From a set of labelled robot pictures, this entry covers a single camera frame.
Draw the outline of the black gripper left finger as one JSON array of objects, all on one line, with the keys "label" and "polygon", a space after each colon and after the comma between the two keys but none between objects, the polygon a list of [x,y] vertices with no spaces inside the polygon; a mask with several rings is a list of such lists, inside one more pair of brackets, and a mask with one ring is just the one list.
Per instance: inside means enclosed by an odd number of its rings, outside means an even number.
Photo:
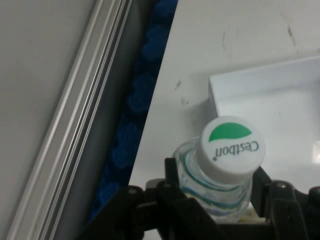
[{"label": "black gripper left finger", "polygon": [[164,161],[165,178],[142,190],[120,189],[82,231],[84,240],[141,240],[157,230],[163,240],[219,240],[221,230],[179,187],[175,158]]}]

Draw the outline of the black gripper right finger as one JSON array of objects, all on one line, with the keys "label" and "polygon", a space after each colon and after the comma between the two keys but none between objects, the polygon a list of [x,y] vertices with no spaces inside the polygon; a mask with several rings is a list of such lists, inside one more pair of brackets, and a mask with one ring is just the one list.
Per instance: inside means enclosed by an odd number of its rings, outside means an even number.
[{"label": "black gripper right finger", "polygon": [[277,240],[320,238],[320,187],[303,193],[290,182],[272,180],[262,167],[252,176],[250,203],[269,221]]}]

